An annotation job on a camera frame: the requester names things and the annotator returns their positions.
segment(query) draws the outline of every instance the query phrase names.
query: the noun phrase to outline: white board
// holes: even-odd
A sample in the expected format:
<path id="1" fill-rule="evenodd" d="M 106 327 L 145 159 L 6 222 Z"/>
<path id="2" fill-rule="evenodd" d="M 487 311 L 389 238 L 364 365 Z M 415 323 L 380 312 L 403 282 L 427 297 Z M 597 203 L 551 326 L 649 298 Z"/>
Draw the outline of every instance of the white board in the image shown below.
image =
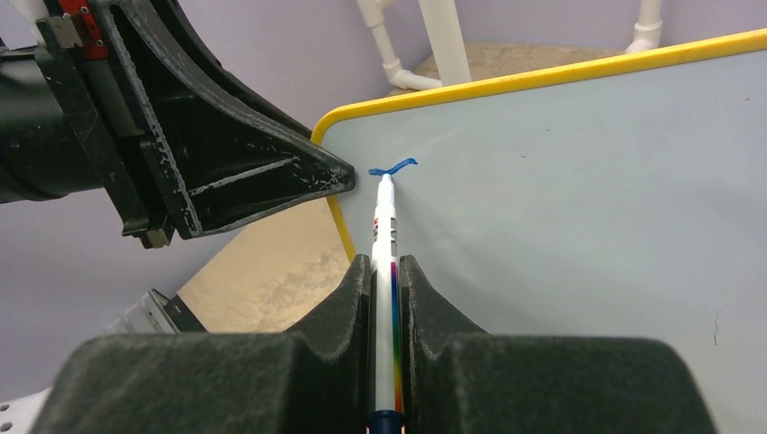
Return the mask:
<path id="1" fill-rule="evenodd" d="M 690 366 L 723 433 L 767 432 L 767 52 L 344 120 L 338 196 L 369 254 L 377 179 L 399 249 L 478 325 L 642 336 Z"/>

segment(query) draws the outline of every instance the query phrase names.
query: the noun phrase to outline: yellow frame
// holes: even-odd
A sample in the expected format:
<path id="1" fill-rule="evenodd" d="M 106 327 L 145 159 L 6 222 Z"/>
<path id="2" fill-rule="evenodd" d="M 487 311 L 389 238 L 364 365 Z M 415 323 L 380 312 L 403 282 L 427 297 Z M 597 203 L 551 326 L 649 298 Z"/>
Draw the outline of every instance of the yellow frame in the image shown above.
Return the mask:
<path id="1" fill-rule="evenodd" d="M 336 108 L 326 114 L 317 123 L 311 139 L 316 145 L 322 146 L 322 138 L 325 136 L 325 133 L 335 123 L 342 120 L 380 115 L 398 110 L 416 109 L 418 107 L 462 101 L 464 99 L 487 97 L 499 93 L 651 70 L 690 63 L 692 61 L 705 61 L 760 50 L 767 50 L 767 29 L 683 43 L 648 52 L 624 54 L 596 61 L 585 61 L 545 70 L 524 72 L 496 79 L 472 81 L 471 83 L 448 86 L 446 88 L 422 90 L 396 97 L 374 99 Z M 328 197 L 327 204 L 330 207 L 330 212 L 333 214 L 333 220 L 336 221 L 338 234 L 341 236 L 346 255 L 351 260 L 355 256 L 355 246 L 351 235 L 349 235 L 346 222 L 344 222 L 344 217 L 341 214 L 341 207 L 335 196 Z"/>

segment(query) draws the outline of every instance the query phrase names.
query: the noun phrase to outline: red component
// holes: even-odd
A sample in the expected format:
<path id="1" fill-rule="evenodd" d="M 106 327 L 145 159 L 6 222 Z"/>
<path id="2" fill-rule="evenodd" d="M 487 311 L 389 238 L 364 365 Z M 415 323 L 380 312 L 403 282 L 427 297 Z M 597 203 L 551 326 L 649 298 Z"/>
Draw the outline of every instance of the red component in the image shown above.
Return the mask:
<path id="1" fill-rule="evenodd" d="M 82 47 L 85 53 L 85 58 L 89 61 L 97 61 L 99 59 L 106 59 L 109 57 L 109 50 L 104 42 L 104 38 L 101 37 L 101 30 L 99 25 L 96 24 L 96 18 L 93 16 L 93 12 L 90 10 L 87 0 L 59 0 L 59 5 L 62 7 L 64 13 L 71 16 L 79 15 L 82 17 L 82 21 L 85 23 L 85 28 L 88 29 L 90 34 L 90 41 L 85 42 L 85 46 Z"/>

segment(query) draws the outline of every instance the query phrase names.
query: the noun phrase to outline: beige floor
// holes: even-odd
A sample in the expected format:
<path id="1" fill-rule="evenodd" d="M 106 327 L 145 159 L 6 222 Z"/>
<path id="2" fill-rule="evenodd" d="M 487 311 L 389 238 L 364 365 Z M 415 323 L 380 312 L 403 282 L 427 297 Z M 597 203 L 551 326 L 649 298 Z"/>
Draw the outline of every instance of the beige floor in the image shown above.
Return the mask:
<path id="1" fill-rule="evenodd" d="M 467 43 L 475 80 L 617 54 L 522 43 Z M 439 77 L 433 57 L 415 72 Z M 319 200 L 249 225 L 179 294 L 212 332 L 277 332 L 325 298 L 347 265 L 327 204 Z"/>

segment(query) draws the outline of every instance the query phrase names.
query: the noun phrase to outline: blue ink stroke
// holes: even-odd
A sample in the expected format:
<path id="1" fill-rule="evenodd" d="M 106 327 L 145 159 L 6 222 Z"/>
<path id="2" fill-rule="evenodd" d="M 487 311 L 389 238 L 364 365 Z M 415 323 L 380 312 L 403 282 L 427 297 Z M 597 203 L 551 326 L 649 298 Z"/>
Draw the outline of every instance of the blue ink stroke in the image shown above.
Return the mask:
<path id="1" fill-rule="evenodd" d="M 385 169 L 370 169 L 370 170 L 367 171 L 367 173 L 369 175 L 372 175 L 372 176 L 394 175 L 397 172 L 399 172 L 400 169 L 402 169 L 403 167 L 405 167 L 407 165 L 417 165 L 417 164 L 418 164 L 418 162 L 415 161 L 415 158 L 405 158 L 404 160 L 402 160 L 401 162 L 397 163 L 396 165 L 394 165 L 394 167 L 392 167 L 389 170 L 385 170 Z"/>

